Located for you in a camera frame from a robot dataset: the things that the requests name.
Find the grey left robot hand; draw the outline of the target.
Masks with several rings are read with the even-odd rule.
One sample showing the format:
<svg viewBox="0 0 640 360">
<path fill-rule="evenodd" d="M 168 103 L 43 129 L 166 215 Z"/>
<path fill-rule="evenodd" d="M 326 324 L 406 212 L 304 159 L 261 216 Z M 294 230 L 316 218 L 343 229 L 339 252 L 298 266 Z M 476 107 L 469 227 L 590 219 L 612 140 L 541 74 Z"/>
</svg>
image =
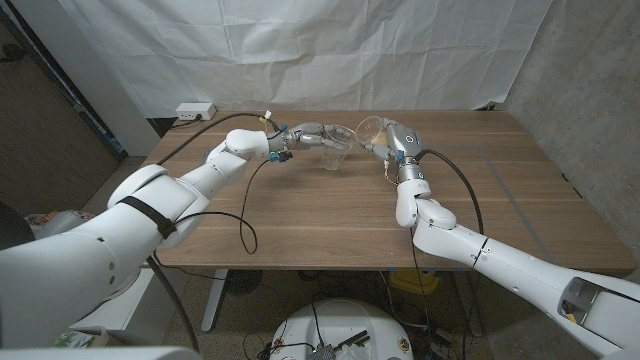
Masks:
<svg viewBox="0 0 640 360">
<path fill-rule="evenodd" d="M 303 123 L 267 136 L 269 151 L 309 150 L 312 148 L 345 150 L 355 142 L 354 132 L 342 125 Z"/>
</svg>

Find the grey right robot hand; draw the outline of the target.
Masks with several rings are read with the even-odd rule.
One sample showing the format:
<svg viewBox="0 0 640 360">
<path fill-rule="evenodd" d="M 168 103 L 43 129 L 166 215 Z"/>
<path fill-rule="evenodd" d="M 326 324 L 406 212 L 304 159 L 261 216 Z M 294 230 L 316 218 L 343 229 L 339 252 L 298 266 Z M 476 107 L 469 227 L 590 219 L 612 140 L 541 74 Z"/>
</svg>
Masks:
<svg viewBox="0 0 640 360">
<path fill-rule="evenodd" d="M 356 129 L 356 138 L 362 147 L 381 160 L 385 166 L 385 177 L 391 164 L 397 168 L 393 183 L 423 179 L 418 165 L 418 154 L 422 151 L 418 133 L 395 120 L 369 116 Z"/>
</svg>

